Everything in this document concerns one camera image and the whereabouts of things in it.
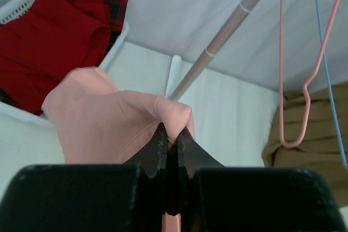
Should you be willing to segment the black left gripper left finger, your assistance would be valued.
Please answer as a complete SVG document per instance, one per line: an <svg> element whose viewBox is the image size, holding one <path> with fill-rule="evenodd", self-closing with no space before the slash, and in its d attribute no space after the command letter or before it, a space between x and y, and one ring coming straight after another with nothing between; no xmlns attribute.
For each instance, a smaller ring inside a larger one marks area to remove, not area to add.
<svg viewBox="0 0 348 232"><path fill-rule="evenodd" d="M160 123L150 141L125 164L140 164L149 178L165 179L167 146L168 136L164 124Z"/></svg>

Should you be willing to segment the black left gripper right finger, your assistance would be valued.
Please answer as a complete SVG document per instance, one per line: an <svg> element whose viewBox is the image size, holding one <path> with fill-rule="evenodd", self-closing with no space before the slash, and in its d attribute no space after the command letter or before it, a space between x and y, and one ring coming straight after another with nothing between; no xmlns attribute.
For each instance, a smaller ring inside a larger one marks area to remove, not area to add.
<svg viewBox="0 0 348 232"><path fill-rule="evenodd" d="M188 128L184 128L177 138L177 155L180 178L193 178L200 168L224 167L194 140Z"/></svg>

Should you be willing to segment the pink pleated skirt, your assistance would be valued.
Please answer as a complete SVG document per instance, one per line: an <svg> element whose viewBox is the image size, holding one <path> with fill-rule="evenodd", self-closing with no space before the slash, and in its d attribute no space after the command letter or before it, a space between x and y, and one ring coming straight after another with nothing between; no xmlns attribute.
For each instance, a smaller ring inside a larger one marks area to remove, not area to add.
<svg viewBox="0 0 348 232"><path fill-rule="evenodd" d="M194 134L190 106L167 98L119 90L100 68L71 71L44 99L67 164L122 164L163 123L169 142L183 129Z"/></svg>

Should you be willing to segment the pink wire hanger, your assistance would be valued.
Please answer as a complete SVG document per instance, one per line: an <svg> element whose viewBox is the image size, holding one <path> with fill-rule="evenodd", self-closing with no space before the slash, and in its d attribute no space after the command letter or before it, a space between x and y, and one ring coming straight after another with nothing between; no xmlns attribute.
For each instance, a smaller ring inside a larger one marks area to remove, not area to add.
<svg viewBox="0 0 348 232"><path fill-rule="evenodd" d="M278 61L279 61L279 70L278 70L279 72L279 88L278 88L279 90L279 140L281 145L283 145L286 148L294 148L299 146L301 142L303 141L303 139L305 138L307 124L309 120L310 106L311 106L311 98L308 91L308 87L317 76L322 61L324 61L324 67L325 67L327 85L328 85L328 93L329 93L329 98L330 98L331 107L332 107L335 129L338 136L339 145L340 146L343 145L343 141L342 141L341 133L340 133L340 127L338 123L337 111L335 107L333 91L331 87L330 73L328 70L328 64L327 64L326 54L325 54L327 42L330 37L330 33L332 30L332 26L334 24L335 16L337 14L340 1L341 0L334 1L334 5L327 23L326 31L323 33L319 0L315 0L316 16L318 21L318 29L319 29L321 46L320 46L318 58L314 66L313 72L309 76L309 78L303 83L303 86L302 86L302 91L305 98L305 108L303 113L303 120L302 120L300 134L295 141L287 142L284 136L284 110L283 110L283 0L280 0L280 3L279 3L279 57L278 57Z"/></svg>

